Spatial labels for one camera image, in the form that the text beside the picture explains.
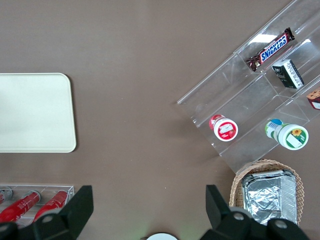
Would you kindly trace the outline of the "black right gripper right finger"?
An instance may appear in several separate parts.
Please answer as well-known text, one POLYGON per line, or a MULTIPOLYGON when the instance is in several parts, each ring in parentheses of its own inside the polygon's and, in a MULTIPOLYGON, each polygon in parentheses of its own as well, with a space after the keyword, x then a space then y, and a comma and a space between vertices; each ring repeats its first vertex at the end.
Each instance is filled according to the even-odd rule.
POLYGON ((267 225, 258 223, 244 212, 231 210, 216 185, 205 189, 205 207, 211 229, 202 240, 308 240, 295 223, 274 218, 267 225))

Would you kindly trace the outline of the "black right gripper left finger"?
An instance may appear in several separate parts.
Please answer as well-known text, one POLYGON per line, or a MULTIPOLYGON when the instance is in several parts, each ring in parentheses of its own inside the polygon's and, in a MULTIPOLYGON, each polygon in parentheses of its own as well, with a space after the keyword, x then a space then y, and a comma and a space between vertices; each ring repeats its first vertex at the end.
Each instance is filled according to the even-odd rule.
POLYGON ((2 240, 76 240, 94 211, 93 189, 83 185, 60 210, 49 210, 30 225, 0 224, 2 240))

